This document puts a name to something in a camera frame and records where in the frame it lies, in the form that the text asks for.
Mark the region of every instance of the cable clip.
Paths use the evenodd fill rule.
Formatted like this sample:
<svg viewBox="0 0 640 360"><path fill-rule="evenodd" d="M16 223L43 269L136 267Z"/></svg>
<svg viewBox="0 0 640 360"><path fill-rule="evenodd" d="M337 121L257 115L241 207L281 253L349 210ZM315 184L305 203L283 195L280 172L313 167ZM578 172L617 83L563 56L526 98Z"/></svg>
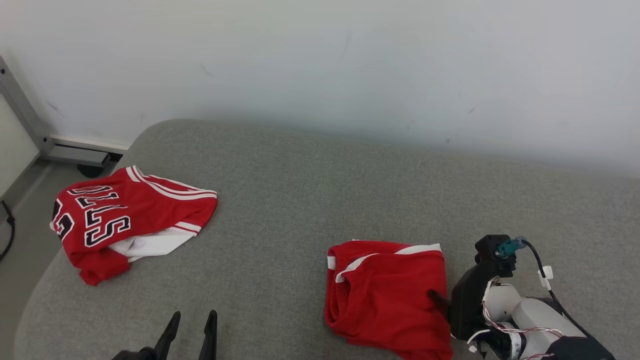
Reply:
<svg viewBox="0 0 640 360"><path fill-rule="evenodd" d="M538 270L538 277L540 278L540 284L542 285L543 288L546 288L547 290L551 290L551 284L549 284L549 280L554 278L554 271L551 268L551 266L543 266L542 269L545 271L545 276L546 277L542 277L542 273L540 272L540 270Z"/></svg>

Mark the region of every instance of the white stripe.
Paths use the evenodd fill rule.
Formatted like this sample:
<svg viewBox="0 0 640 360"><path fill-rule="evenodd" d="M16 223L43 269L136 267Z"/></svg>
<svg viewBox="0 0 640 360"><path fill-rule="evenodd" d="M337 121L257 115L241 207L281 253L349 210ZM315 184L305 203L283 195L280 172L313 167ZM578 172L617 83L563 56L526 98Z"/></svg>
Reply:
<svg viewBox="0 0 640 360"><path fill-rule="evenodd" d="M167 181L169 181L170 183L178 184L178 185L184 186L185 188L189 188L189 189L192 189L192 190L203 190L203 191L208 191L208 192L209 192L209 191L213 191L213 190L207 190L207 189L197 188L197 187L195 187L195 186L191 186L191 185L187 185L187 184L185 184L185 183L181 183L180 181L171 180L171 179L167 179L167 178L159 177L159 176L155 176L155 175L145 175L145 177L153 177L153 178L155 178L155 179L167 180Z"/></svg>
<svg viewBox="0 0 640 360"><path fill-rule="evenodd" d="M127 168L127 173L129 174L129 176L130 177L131 176L136 177L135 169L133 169L131 172L129 172L130 169L131 169L131 167ZM215 198L215 199L218 198L218 195L214 194L214 193L201 193L201 194L194 194L194 195L175 195L173 193L166 192L166 191L162 190L155 183L151 183L149 181L146 181L142 177L136 177L136 179L138 180L137 182L143 182L143 183L151 186L152 189L154 189L155 191L161 193L162 195L164 195L166 197L173 198L173 199L177 199L177 200L195 200L195 199L204 199L204 198L207 198L207 197L212 197L212 198Z"/></svg>
<svg viewBox="0 0 640 360"><path fill-rule="evenodd" d="M172 188L168 188L165 185L158 184L158 183L155 183L153 181L146 180L146 179L144 179L144 182L150 183L150 184L154 184L154 185L160 187L161 189L163 189L164 191L172 192L172 193L174 193L176 195L195 195L197 193L216 193L213 190L175 190L175 189L172 189Z"/></svg>
<svg viewBox="0 0 640 360"><path fill-rule="evenodd" d="M168 228L167 228L167 230L169 230L169 229L170 229L170 230L180 231L181 233L185 233L185 234L191 234L191 235L193 235L193 236L196 236L196 235L198 234L198 233L196 233L196 232L194 232L194 231L187 230L187 229L181 229L181 228L179 228L179 227L175 227L175 226L168 227Z"/></svg>
<svg viewBox="0 0 640 360"><path fill-rule="evenodd" d="M136 174L137 174L137 175L142 179L142 181L144 181L144 182L146 182L146 183L153 183L153 184L155 184L155 185L157 185L157 186L160 186L160 188L162 188L162 189L164 189L164 190L166 190L166 191L168 191L168 192L175 193L175 194L177 194L177 195L182 195L182 194L184 194L184 195L193 195L193 194L195 194L195 193L203 193L203 192L216 193L216 192L215 192L215 191L213 191L213 190L198 189L198 188L194 188L193 186L188 186L188 185L186 185L186 184L179 183L179 182L177 182L177 181L171 181L171 180L169 180L169 179L163 179L163 180L167 180L167 181L169 181L169 182L171 182L171 183L175 183L175 184L178 184L178 185L180 185L180 186L184 186L184 187L186 187L186 188L190 188L190 189L192 189L192 190L176 190L176 189L168 188L168 187L166 187L165 185L159 184L159 183L157 183L157 182L155 182L155 181L153 181L153 180L149 180L149 179L148 179L149 177L155 177L155 178L157 178L157 179L162 179L162 177L151 176L151 175L149 175L149 176L144 175L144 174L142 174L142 171L140 171L140 169L138 169L138 167L137 167L137 166L135 166L135 165L134 165L132 168L133 168L133 171L134 171L134 172L135 172L135 173L136 173Z"/></svg>
<svg viewBox="0 0 640 360"><path fill-rule="evenodd" d="M142 180L145 183L153 184L153 185L159 187L160 189L163 189L164 191L174 193L175 195L196 195L198 193L214 193L216 195L218 194L213 190L203 190L203 189L198 189L198 190L175 190L175 189L171 189L171 188L168 188L168 187L166 187L164 185L155 183L153 181L146 180L145 179L145 175L142 174L142 171L140 171L140 169L138 169L138 167L136 165L132 166L132 169L133 169L133 172L138 176L138 179Z"/></svg>
<svg viewBox="0 0 640 360"><path fill-rule="evenodd" d="M194 230L194 231L198 231L198 232L200 232L200 230L202 230L202 226L189 224L188 222L184 222L184 221L181 221L178 224L175 224L175 226L183 227L185 229Z"/></svg>
<svg viewBox="0 0 640 360"><path fill-rule="evenodd" d="M326 262L329 270L335 270L335 256L327 256Z"/></svg>
<svg viewBox="0 0 640 360"><path fill-rule="evenodd" d="M335 276L335 282L344 282L344 277L342 276L342 274L344 274L346 272L350 272L350 271L356 270L358 268L358 266L360 266L360 264L362 264L364 259L368 258L369 256L378 255L378 254L379 254L379 252L375 252L374 254L369 254L367 256L363 256L361 258L357 258L354 262L349 264L349 266L347 266L346 269L344 269L343 271L339 272L338 275Z"/></svg>
<svg viewBox="0 0 640 360"><path fill-rule="evenodd" d="M127 175L129 175L129 178L131 179L131 181L135 182L135 183L139 183L140 180L138 180L138 178L133 174L133 171L131 170L131 167L127 167Z"/></svg>
<svg viewBox="0 0 640 360"><path fill-rule="evenodd" d="M442 252L442 250L440 249L440 244L437 243L433 245L416 245L416 246L405 247L404 249L396 251L394 255L410 255L410 254L417 254L419 252L427 252L427 251ZM364 259L368 258L369 256L378 255L378 254L379 252L376 252L374 254L369 254L366 256L362 256L361 258L355 259L354 262L349 264L349 266L347 266L343 271L339 272L338 275L335 276L335 282L344 282L344 276L342 276L342 274L356 270L360 266L360 264L362 264Z"/></svg>
<svg viewBox="0 0 640 360"><path fill-rule="evenodd" d="M433 250L442 252L442 249L440 249L440 244L433 244L433 245L416 245L416 246L405 247L402 250L396 251L396 254L409 255L409 254L416 254L418 252L433 251Z"/></svg>

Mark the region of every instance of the black and white lettering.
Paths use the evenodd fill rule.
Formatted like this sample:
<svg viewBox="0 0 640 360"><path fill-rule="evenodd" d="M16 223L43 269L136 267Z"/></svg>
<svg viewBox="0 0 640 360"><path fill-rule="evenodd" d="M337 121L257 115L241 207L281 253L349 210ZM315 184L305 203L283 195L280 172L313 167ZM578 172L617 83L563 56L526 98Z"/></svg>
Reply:
<svg viewBox="0 0 640 360"><path fill-rule="evenodd" d="M60 210L62 210L62 202L56 199L56 202L53 203L53 216L51 217L51 221L56 221L58 215L60 215Z"/></svg>
<svg viewBox="0 0 640 360"><path fill-rule="evenodd" d="M87 186L86 188L77 188L73 190L67 190L67 192L71 195L82 195L86 193L101 193L109 190L113 190L110 186Z"/></svg>
<svg viewBox="0 0 640 360"><path fill-rule="evenodd" d="M96 196L96 197L87 197L80 196L76 198L76 202L80 205L81 208L86 209L90 206L96 205L96 201L100 200L109 200L109 199L117 199L118 194L115 192L110 192L105 196Z"/></svg>
<svg viewBox="0 0 640 360"><path fill-rule="evenodd" d="M74 219L68 213L63 214L54 226L60 241L65 241L67 234L74 228Z"/></svg>
<svg viewBox="0 0 640 360"><path fill-rule="evenodd" d="M87 247L94 247L107 240L115 234L131 228L131 219L127 216L119 217L109 221L105 226L97 226L84 233L84 244Z"/></svg>
<svg viewBox="0 0 640 360"><path fill-rule="evenodd" d="M102 222L102 217L98 214L101 214L105 211L113 210L113 209L126 209L126 206L122 205L107 205L101 208L89 209L84 212L84 224L86 228L90 228L91 226L97 225Z"/></svg>

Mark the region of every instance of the white wall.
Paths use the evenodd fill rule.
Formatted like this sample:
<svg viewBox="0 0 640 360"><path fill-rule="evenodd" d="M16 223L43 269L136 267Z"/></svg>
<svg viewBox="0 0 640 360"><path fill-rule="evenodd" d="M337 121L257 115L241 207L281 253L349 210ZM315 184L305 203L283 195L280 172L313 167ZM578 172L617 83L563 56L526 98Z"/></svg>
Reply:
<svg viewBox="0 0 640 360"><path fill-rule="evenodd" d="M31 141L4 96L0 94L0 197L36 156L38 156L38 148Z"/></svg>
<svg viewBox="0 0 640 360"><path fill-rule="evenodd" d="M0 53L59 135L240 111L640 176L637 1L2 4Z"/></svg>

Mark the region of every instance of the gray floor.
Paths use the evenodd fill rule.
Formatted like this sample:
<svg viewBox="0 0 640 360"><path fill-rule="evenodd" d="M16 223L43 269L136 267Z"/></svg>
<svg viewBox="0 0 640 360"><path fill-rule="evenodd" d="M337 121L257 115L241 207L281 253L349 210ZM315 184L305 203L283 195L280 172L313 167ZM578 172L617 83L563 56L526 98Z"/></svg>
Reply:
<svg viewBox="0 0 640 360"><path fill-rule="evenodd" d="M0 262L0 359L13 359L13 338L24 306L61 248L49 229L52 204L60 190L85 180L75 165L36 161L12 187L7 203L16 218L16 234ZM11 232L4 210L0 219L0 249L4 249Z"/></svg>

